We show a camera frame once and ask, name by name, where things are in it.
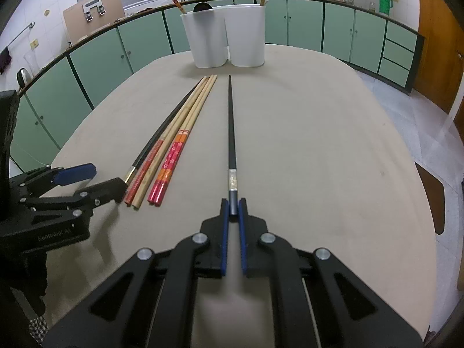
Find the red striped bamboo chopstick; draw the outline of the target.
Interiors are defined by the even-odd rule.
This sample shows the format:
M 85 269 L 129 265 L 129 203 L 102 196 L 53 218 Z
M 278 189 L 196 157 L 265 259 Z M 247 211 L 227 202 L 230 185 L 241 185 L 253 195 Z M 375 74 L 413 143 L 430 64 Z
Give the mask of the red striped bamboo chopstick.
M 126 183 L 129 189 L 124 197 L 127 206 L 135 206 L 135 199 L 145 185 L 147 175 L 154 169 L 154 162 L 158 159 L 160 150 L 166 142 L 166 137 L 170 133 L 173 124 L 179 118 L 183 108 L 190 101 L 192 95 L 204 85 L 208 78 L 203 77 L 188 93 L 181 99 L 181 102 L 171 111 L 168 117 L 161 123 L 156 132 L 151 136 L 143 150 L 139 153 L 133 163 L 132 169 L 127 174 Z

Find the tan bamboo chopstick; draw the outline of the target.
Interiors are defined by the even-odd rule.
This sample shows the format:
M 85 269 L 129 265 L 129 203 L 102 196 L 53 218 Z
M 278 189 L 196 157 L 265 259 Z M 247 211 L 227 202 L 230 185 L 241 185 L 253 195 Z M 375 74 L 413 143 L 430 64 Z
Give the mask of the tan bamboo chopstick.
M 135 206 L 133 206 L 133 208 L 138 209 L 142 205 L 144 197 L 146 196 L 146 193 L 149 190 L 149 186 L 152 185 L 152 182 L 153 182 L 153 180 L 155 178 L 155 175 L 157 174 L 158 169 L 161 167 L 161 164 L 163 163 L 163 161 L 165 159 L 165 156 L 167 155 L 168 149 L 171 147 L 171 143 L 175 139 L 176 134 L 178 134 L 180 126 L 183 124 L 183 122 L 186 119 L 187 115 L 189 115 L 190 110 L 195 105 L 196 100 L 198 99 L 198 97 L 201 94 L 201 92 L 203 91 L 203 88 L 205 87 L 207 81 L 209 80 L 209 76 L 205 76 L 205 77 L 207 77 L 208 79 L 206 80 L 204 85 L 201 86 L 200 89 L 198 91 L 196 91 L 192 95 L 190 101 L 183 108 L 179 118 L 173 124 L 173 127 L 172 127 L 170 133 L 166 137 L 166 142 L 163 144 L 163 147 L 160 150 L 159 157 L 158 157 L 158 159 L 155 160 L 155 162 L 153 164 L 154 169 L 151 170 L 151 172 L 147 175 L 147 178 L 145 180 L 146 183 L 145 183 L 145 185 L 142 186 L 142 191 L 140 193 L 138 193 L 138 195 L 136 196 Z

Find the black chopstick silver band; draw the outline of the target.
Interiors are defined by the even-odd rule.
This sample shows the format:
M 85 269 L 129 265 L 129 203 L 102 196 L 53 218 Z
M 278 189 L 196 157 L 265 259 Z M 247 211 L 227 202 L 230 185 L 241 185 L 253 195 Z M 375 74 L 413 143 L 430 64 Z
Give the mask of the black chopstick silver band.
M 233 117 L 232 78 L 228 76 L 228 196 L 230 216 L 232 220 L 238 218 L 238 178 Z

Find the black plastic spoon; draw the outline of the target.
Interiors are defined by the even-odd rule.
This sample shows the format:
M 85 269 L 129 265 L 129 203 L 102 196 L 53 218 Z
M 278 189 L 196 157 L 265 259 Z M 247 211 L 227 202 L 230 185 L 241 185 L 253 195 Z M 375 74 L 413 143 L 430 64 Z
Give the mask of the black plastic spoon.
M 212 6 L 208 2 L 198 2 L 193 8 L 193 12 L 198 13 L 198 12 L 211 10 L 211 9 L 212 9 Z

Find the green lower kitchen cabinets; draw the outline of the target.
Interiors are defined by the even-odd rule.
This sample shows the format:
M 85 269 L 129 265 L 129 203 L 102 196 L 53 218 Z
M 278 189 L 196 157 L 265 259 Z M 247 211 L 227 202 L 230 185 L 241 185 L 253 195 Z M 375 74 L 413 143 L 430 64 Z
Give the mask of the green lower kitchen cabinets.
M 326 0 L 267 0 L 265 41 L 329 54 L 404 92 L 412 90 L 425 42 L 392 19 Z M 52 163 L 116 87 L 152 61 L 188 49 L 179 10 L 168 6 L 64 51 L 20 92 L 12 161 L 23 171 Z

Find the electric kettle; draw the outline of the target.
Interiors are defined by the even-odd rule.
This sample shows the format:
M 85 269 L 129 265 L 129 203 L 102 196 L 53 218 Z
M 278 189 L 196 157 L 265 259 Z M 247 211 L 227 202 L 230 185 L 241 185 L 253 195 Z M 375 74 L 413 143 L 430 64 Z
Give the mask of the electric kettle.
M 23 90 L 26 85 L 28 85 L 31 82 L 31 74 L 26 68 L 21 68 L 17 72 L 17 83 L 18 86 Z

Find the dark hanging towel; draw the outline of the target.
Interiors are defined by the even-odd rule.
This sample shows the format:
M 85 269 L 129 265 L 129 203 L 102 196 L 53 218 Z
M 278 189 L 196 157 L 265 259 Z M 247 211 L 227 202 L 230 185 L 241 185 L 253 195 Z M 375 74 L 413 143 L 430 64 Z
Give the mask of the dark hanging towel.
M 2 75 L 7 67 L 10 65 L 12 57 L 10 56 L 10 51 L 8 47 L 5 47 L 0 53 L 0 74 Z

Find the brown wooden chair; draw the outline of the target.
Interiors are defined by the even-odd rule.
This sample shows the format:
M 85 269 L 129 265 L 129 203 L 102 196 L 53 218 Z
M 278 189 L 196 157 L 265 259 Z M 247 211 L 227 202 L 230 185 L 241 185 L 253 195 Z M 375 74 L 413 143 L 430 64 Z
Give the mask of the brown wooden chair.
M 445 226 L 445 193 L 444 186 L 438 178 L 433 176 L 419 164 L 415 164 L 422 180 L 429 208 L 433 217 L 433 225 L 436 235 L 444 232 Z

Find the brown cardboard board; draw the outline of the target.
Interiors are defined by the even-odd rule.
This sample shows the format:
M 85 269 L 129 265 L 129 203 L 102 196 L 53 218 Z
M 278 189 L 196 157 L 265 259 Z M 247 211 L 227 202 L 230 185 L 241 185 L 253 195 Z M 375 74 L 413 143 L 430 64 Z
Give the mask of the brown cardboard board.
M 83 0 L 63 12 L 69 40 L 76 44 L 81 39 L 124 18 L 122 0 Z

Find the white double utensil holder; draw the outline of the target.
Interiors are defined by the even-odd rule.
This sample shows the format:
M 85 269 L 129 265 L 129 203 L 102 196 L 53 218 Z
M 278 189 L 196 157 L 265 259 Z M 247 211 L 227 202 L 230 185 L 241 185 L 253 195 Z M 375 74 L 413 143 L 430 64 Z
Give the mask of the white double utensil holder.
M 257 68 L 265 63 L 266 7 L 217 6 L 181 15 L 197 68 Z

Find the brown wooden door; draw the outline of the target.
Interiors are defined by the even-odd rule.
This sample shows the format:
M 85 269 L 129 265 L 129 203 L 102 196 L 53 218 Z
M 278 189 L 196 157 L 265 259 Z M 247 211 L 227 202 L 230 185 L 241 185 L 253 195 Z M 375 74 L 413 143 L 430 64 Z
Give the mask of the brown wooden door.
M 419 0 L 418 32 L 424 44 L 414 88 L 448 113 L 463 77 L 463 29 L 444 0 Z

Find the green thermos flask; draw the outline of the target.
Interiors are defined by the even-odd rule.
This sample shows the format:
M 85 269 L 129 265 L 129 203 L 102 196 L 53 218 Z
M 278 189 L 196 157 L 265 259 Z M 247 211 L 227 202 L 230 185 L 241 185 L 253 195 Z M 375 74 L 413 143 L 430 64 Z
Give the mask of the green thermos flask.
M 392 0 L 379 0 L 379 13 L 388 16 L 392 8 L 393 8 Z

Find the wall towel rail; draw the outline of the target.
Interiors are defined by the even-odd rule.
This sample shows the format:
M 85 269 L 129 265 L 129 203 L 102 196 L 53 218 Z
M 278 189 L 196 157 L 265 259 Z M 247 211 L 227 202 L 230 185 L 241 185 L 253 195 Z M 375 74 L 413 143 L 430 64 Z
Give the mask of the wall towel rail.
M 34 21 L 31 21 L 25 28 L 23 28 L 6 46 L 9 47 L 11 46 L 18 38 L 21 37 L 21 35 L 28 31 L 28 30 L 31 30 L 33 29 L 35 26 L 35 22 Z

